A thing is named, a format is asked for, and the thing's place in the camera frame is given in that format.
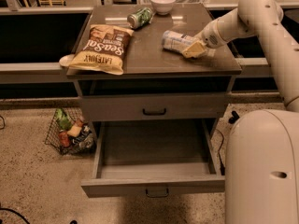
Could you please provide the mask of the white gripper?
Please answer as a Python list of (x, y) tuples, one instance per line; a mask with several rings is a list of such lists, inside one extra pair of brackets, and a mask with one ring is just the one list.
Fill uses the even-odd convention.
[(222, 19), (211, 21), (201, 32), (194, 36), (199, 40), (183, 50), (182, 55), (185, 58), (198, 58), (206, 54), (206, 47), (217, 49), (226, 45), (228, 41), (221, 35), (223, 32), (222, 24)]

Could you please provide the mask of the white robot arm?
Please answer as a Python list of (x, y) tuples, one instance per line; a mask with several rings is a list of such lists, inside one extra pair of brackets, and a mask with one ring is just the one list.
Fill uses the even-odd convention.
[(255, 35), (285, 108), (233, 126), (225, 154), (225, 224), (299, 224), (299, 44), (275, 0), (239, 0), (199, 34), (203, 49)]

